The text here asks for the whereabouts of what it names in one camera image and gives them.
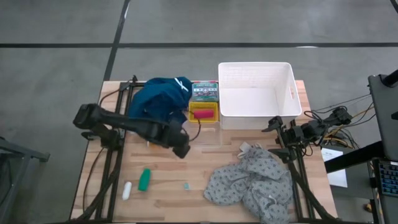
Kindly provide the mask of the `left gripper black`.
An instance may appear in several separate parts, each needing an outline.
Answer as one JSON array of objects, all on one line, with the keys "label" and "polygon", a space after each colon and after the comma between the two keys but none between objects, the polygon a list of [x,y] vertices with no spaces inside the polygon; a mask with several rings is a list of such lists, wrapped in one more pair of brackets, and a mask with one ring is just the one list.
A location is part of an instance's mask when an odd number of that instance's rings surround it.
[{"label": "left gripper black", "polygon": [[190,150],[188,134],[183,130],[182,124],[175,119],[169,123],[168,143],[173,147],[172,152],[180,159],[184,159]]}]

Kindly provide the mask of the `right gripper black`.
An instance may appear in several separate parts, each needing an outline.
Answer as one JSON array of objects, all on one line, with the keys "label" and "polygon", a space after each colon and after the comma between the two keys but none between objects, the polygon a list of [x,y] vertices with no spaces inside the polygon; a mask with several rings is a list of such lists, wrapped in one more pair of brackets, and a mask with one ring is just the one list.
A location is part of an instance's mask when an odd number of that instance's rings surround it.
[{"label": "right gripper black", "polygon": [[[268,121],[268,127],[263,129],[263,133],[268,133],[276,130],[277,133],[282,132],[283,121],[280,116],[275,116]],[[291,146],[299,144],[303,141],[303,131],[300,126],[292,126],[286,129],[282,133],[282,140],[285,146]],[[281,149],[269,149],[269,152],[276,155],[282,160],[284,164],[289,162],[289,150],[287,148]]]}]

